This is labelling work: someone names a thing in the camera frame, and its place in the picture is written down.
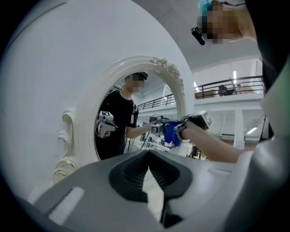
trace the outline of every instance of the white column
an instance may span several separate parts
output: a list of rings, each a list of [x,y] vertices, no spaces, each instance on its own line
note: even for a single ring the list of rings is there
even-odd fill
[[[243,121],[243,111],[242,110],[236,110],[236,112],[235,112],[234,147],[236,147],[240,150],[245,149],[244,121]]]

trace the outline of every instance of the railing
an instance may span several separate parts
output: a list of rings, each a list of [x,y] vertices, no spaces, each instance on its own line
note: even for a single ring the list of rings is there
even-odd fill
[[[258,93],[259,91],[263,91],[263,80],[262,76],[241,77],[237,79],[229,79],[200,85],[198,86],[198,89],[199,91],[195,91],[195,99],[203,99],[216,96],[222,97],[247,92]]]
[[[199,91],[195,91],[195,99],[203,99],[209,97],[222,97],[244,93],[258,93],[263,91],[262,76],[241,77],[237,79],[229,79],[224,81],[212,82],[198,86]],[[176,104],[173,94],[154,99],[138,105],[139,110],[150,109],[158,106]]]
[[[139,110],[150,109],[158,106],[167,106],[167,105],[174,105],[176,104],[175,98],[173,94],[166,95],[164,97],[160,97],[154,99],[152,101],[145,102],[143,104],[138,105]]]

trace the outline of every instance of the carved floral ornament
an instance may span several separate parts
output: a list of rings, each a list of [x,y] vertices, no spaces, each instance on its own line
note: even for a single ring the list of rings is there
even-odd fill
[[[173,76],[174,80],[176,81],[179,88],[181,89],[182,94],[184,95],[183,79],[179,78],[180,72],[177,69],[177,67],[172,63],[168,63],[166,59],[158,59],[158,58],[152,57],[150,61],[166,69]]]

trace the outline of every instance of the forearm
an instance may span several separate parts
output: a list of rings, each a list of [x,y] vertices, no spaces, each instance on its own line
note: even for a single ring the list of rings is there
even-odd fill
[[[241,150],[222,142],[218,138],[208,134],[206,131],[190,123],[185,131],[186,137],[201,150],[209,160],[219,162],[236,163]]]
[[[145,126],[141,126],[138,128],[130,128],[130,130],[126,132],[126,136],[129,139],[134,139],[134,138],[150,131],[150,129],[151,129],[151,124],[147,124]]]

